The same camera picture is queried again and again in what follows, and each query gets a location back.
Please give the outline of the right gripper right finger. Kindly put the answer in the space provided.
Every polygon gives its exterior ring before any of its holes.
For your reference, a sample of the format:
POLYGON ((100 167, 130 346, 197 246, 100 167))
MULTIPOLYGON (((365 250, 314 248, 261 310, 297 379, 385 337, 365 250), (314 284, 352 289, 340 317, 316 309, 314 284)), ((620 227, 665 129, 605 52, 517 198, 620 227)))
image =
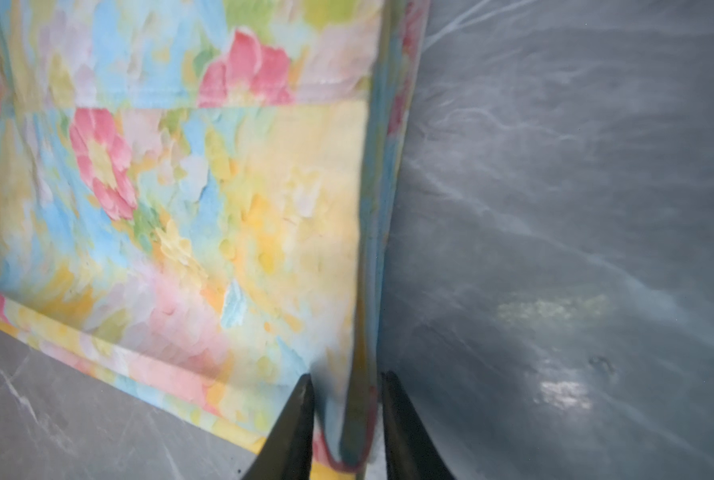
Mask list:
POLYGON ((382 374, 382 403, 388 479, 453 480, 395 372, 382 374))

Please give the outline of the floral pastel skirt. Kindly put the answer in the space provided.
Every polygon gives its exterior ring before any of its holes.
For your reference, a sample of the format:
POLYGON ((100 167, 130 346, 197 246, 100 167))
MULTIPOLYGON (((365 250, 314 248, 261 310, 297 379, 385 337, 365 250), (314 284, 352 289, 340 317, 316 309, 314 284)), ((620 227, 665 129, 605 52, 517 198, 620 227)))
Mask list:
POLYGON ((426 1, 0 1, 0 330, 251 451, 366 463, 426 1))

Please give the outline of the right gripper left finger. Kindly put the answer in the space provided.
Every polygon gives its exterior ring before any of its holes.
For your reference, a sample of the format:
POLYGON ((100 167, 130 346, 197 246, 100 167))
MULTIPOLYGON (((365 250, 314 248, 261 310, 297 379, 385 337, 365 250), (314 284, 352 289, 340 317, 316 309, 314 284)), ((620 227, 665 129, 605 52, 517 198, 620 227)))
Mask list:
POLYGON ((312 470, 315 390, 300 377, 244 480, 308 480, 312 470))

